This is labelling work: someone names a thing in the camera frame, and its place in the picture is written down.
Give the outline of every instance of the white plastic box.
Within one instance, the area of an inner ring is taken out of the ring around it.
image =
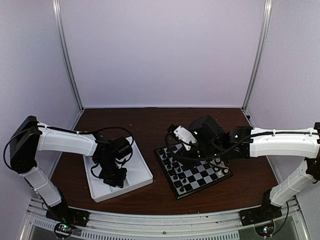
[[[129,143],[131,143],[132,137],[127,137],[126,139],[129,141]],[[93,162],[91,157],[89,156],[83,157],[85,173],[88,179],[91,198],[96,203],[114,198],[122,194],[126,194],[138,188],[149,185],[154,181],[153,175],[150,172],[143,156],[141,155],[141,152],[136,142],[134,142],[132,145],[132,151],[133,151],[132,158],[123,166],[124,168],[127,169],[123,188],[109,186],[103,182],[103,179],[98,179],[92,176],[90,169],[92,166],[95,165],[95,163]],[[101,171],[100,166],[93,169],[93,172],[97,176],[99,175],[100,171]]]

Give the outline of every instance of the wooden tabletop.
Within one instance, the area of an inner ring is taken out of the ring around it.
[[[263,193],[277,185],[265,157],[231,160],[230,170],[234,174],[233,177],[176,200],[156,159],[154,149],[165,145],[164,136],[171,124],[188,127],[195,118],[207,115],[216,119],[225,131],[236,126],[248,126],[242,111],[237,108],[86,109],[76,130],[92,131],[109,126],[127,128],[133,133],[153,174],[154,182],[124,195],[96,203],[90,196],[83,157],[71,153],[62,155],[52,182],[63,192],[71,207],[111,213],[195,214],[260,205]],[[121,130],[108,130],[102,134],[108,139],[127,137]]]

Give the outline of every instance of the chessboard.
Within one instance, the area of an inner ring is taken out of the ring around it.
[[[173,153],[182,147],[182,143],[169,146]],[[220,167],[226,166],[220,159],[216,159],[214,163],[211,162],[211,165],[206,161],[199,161],[194,167],[189,168],[173,159],[166,147],[155,149],[154,153],[177,200],[233,176],[229,169],[221,170],[214,167],[213,164]]]

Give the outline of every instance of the white wall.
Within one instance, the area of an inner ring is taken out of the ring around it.
[[[264,0],[62,0],[85,107],[240,107]]]
[[[0,150],[28,115],[70,128],[79,112],[64,67],[51,0],[0,1]],[[56,153],[39,156],[48,173]],[[0,161],[0,238],[16,240],[31,198]]]
[[[261,68],[248,111],[257,126],[302,129],[320,122],[320,1],[273,1]],[[272,157],[282,179],[303,160]],[[311,238],[319,239],[320,185],[297,195]]]

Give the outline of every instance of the metal corner post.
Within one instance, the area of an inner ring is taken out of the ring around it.
[[[258,47],[256,50],[255,60],[253,64],[253,69],[250,77],[250,82],[248,89],[246,91],[246,95],[244,98],[244,102],[242,105],[242,110],[244,112],[247,111],[249,101],[256,83],[256,79],[258,76],[260,64],[262,61],[262,54],[265,48],[268,31],[269,31],[269,25],[270,25],[270,19],[271,19],[271,10],[272,10],[272,0],[265,0],[264,3],[264,12],[263,12],[263,18],[262,18],[262,24],[261,24],[261,31],[260,31],[260,38],[258,42]]]
[[[65,32],[64,32],[64,26],[63,26],[61,9],[60,9],[60,0],[52,0],[52,4],[53,4],[54,17],[55,17],[56,25],[58,28],[58,33],[59,33],[59,38],[60,38],[60,43],[61,43],[61,48],[62,48],[62,55],[63,55],[63,60],[64,60],[66,72],[68,74],[68,78],[70,81],[70,85],[71,85],[71,89],[72,89],[75,101],[77,103],[77,107],[78,107],[79,111],[83,111],[84,107],[81,102],[81,98],[79,95],[79,91],[77,88],[74,72],[72,70],[71,61],[70,61],[70,57],[69,57],[69,53],[68,53],[68,49],[67,49],[66,36],[65,36]]]

